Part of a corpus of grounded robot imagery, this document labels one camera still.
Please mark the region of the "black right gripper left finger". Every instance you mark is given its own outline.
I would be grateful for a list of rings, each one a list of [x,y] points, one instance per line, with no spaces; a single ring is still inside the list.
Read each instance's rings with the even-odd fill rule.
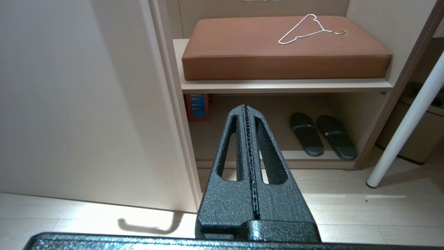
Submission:
[[[246,135],[245,106],[227,116],[195,224],[197,239],[236,238],[243,223],[256,216]],[[232,134],[236,136],[236,181],[222,175]]]

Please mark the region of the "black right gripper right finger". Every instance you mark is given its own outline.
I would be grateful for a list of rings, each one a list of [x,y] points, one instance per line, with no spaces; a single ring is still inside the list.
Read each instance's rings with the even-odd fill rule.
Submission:
[[[320,242],[317,224],[265,117],[245,108],[253,220],[245,238],[258,242]]]

